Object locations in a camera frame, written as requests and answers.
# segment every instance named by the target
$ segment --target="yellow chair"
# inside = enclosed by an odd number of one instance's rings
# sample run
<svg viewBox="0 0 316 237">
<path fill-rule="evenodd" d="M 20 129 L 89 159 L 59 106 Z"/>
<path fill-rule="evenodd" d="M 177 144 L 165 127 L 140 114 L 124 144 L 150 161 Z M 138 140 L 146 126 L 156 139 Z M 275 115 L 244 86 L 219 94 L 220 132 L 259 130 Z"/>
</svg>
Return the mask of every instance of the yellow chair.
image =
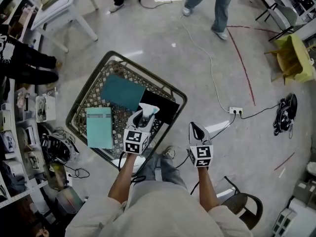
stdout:
<svg viewBox="0 0 316 237">
<path fill-rule="evenodd" d="M 282 74 L 272 79 L 272 81 L 284 77 L 285 84 L 292 79 L 300 82 L 306 82 L 314 79 L 315 68 L 310 64 L 308 50 L 302 40 L 295 34 L 290 34 L 275 40 L 279 50 L 265 52 L 276 55 L 277 62 L 282 70 Z"/>
</svg>

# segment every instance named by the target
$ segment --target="floor outlet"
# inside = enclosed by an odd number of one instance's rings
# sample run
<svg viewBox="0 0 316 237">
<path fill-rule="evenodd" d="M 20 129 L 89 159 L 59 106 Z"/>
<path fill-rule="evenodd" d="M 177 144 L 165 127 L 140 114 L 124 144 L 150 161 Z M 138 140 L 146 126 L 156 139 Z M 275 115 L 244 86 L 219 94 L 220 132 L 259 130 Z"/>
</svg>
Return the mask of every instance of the floor outlet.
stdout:
<svg viewBox="0 0 316 237">
<path fill-rule="evenodd" d="M 242 114 L 242 108 L 238 108 L 238 107 L 229 107 L 229 113 L 230 114 Z"/>
</svg>

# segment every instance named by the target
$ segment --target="bag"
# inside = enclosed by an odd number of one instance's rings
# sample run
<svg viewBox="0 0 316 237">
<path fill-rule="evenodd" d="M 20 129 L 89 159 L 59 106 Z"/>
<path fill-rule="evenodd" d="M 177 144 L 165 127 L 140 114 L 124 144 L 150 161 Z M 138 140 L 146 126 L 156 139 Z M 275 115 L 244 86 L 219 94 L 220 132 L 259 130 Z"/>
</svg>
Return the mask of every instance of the bag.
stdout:
<svg viewBox="0 0 316 237">
<path fill-rule="evenodd" d="M 297 111 L 297 98 L 295 94 L 288 94 L 286 99 L 282 98 L 278 110 L 276 111 L 276 119 L 273 123 L 275 128 L 274 135 L 289 131 L 290 139 L 293 135 L 293 124 Z"/>
</svg>

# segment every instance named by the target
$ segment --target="sneaker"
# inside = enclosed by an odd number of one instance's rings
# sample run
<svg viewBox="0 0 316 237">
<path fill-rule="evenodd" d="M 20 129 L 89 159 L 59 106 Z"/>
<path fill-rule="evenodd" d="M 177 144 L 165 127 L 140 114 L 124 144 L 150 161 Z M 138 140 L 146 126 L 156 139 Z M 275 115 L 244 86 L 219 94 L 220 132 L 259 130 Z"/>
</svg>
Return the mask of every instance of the sneaker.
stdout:
<svg viewBox="0 0 316 237">
<path fill-rule="evenodd" d="M 121 9 L 124 6 L 124 3 L 122 3 L 121 5 L 113 5 L 113 7 L 111 7 L 109 9 L 110 13 L 116 12 L 117 10 Z"/>
<path fill-rule="evenodd" d="M 216 32 L 216 31 L 214 31 L 213 29 L 212 29 L 212 31 L 213 31 L 214 33 L 216 33 L 217 36 L 218 36 L 219 38 L 221 38 L 222 40 L 227 40 L 228 36 L 227 36 L 226 33 L 224 33 L 224 32 L 218 33 L 218 32 Z"/>
<path fill-rule="evenodd" d="M 182 14 L 185 15 L 186 17 L 189 17 L 191 15 L 191 13 L 192 13 L 191 9 L 188 9 L 185 7 L 182 8 Z"/>
<path fill-rule="evenodd" d="M 174 146 L 168 146 L 163 152 L 162 156 L 173 159 L 176 155 Z"/>
</svg>

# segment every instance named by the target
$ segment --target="gray floor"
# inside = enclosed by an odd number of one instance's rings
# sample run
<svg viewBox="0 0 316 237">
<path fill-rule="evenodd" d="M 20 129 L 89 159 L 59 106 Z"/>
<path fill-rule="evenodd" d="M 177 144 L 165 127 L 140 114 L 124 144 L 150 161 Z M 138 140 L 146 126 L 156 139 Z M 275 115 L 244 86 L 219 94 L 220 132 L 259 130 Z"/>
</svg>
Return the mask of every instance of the gray floor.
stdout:
<svg viewBox="0 0 316 237">
<path fill-rule="evenodd" d="M 189 122 L 210 126 L 233 118 L 217 102 L 208 57 L 192 44 L 180 24 L 182 3 L 175 1 L 155 10 L 146 10 L 137 0 L 126 0 L 124 8 L 108 14 L 113 1 L 96 2 L 100 7 L 98 11 L 93 11 L 89 0 L 79 0 L 78 6 L 98 35 L 97 42 L 92 41 L 76 22 L 55 33 L 69 48 L 68 54 L 47 40 L 43 42 L 42 51 L 55 55 L 64 63 L 58 81 L 58 119 L 55 124 L 65 127 L 65 119 L 73 102 L 106 52 L 115 50 L 128 56 L 139 51 L 141 54 L 131 56 L 130 59 L 171 83 L 188 97 L 186 107 L 161 146 L 161 149 L 167 145 L 176 146 L 175 164 L 179 164 L 186 157 Z M 148 6 L 157 4 L 154 0 L 142 2 Z M 248 116 L 275 105 L 289 92 L 295 93 L 298 98 L 299 107 L 291 140 L 287 133 L 277 137 L 273 135 L 275 110 L 247 120 L 236 118 L 231 127 L 213 139 L 214 160 L 209 174 L 216 191 L 230 188 L 222 180 L 227 175 L 243 192 L 259 197 L 264 212 L 253 233 L 258 237 L 266 237 L 271 233 L 277 215 L 291 197 L 294 184 L 309 158 L 312 134 L 309 84 L 293 82 L 284 86 L 281 79 L 271 82 L 271 77 L 279 70 L 274 58 L 264 55 L 265 51 L 274 49 L 268 42 L 272 35 L 253 29 L 269 27 L 255 21 L 262 12 L 259 2 L 250 4 L 248 0 L 232 0 L 228 24 L 251 27 L 229 30 L 247 69 L 256 103 L 254 106 L 232 39 L 221 41 L 210 31 L 214 20 L 214 4 L 215 0 L 203 1 L 191 17 L 183 17 L 181 22 L 191 32 L 195 42 L 211 55 L 213 74 L 224 107 L 243 107 L 244 115 Z M 269 19 L 267 23 L 271 26 L 273 21 Z M 74 180 L 74 188 L 82 196 L 95 193 L 106 195 L 118 171 L 81 141 L 77 140 L 76 144 L 81 154 L 74 166 L 86 168 L 91 176 Z M 277 171 L 274 168 L 293 152 L 295 155 L 284 165 L 286 170 L 279 178 L 283 167 Z M 191 190 L 198 180 L 196 169 L 187 161 L 181 166 L 181 174 Z"/>
</svg>

